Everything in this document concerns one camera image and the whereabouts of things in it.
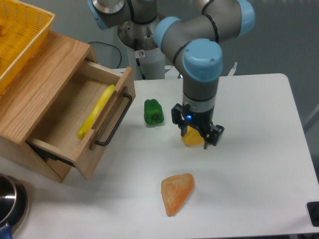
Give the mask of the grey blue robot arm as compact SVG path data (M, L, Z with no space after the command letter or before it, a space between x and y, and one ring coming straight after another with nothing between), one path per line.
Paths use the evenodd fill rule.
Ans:
M164 58L183 78L182 104L171 110L181 135L196 129L205 145L216 145L224 127L212 121L218 80L223 69L220 43L248 33L255 25L254 8L246 0L199 0L201 14L189 21L158 13L154 0L90 0L100 29L116 26L132 55L131 65L143 79Z

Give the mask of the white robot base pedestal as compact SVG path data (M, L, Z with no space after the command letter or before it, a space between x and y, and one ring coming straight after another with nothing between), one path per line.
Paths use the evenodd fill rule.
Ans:
M129 66L135 80L165 78L165 55L154 37L155 29L163 18L159 13L156 19L147 25L126 21L118 26L118 37L127 49Z

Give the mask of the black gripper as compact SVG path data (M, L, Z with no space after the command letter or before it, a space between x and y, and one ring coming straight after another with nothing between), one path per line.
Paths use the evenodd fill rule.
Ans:
M180 129L181 136L187 133L187 126L196 129L204 138L204 149L209 145L216 146L219 138L224 132L224 127L221 125L212 124L214 107L205 112L193 112L189 106L176 104L171 109L172 123L176 124Z

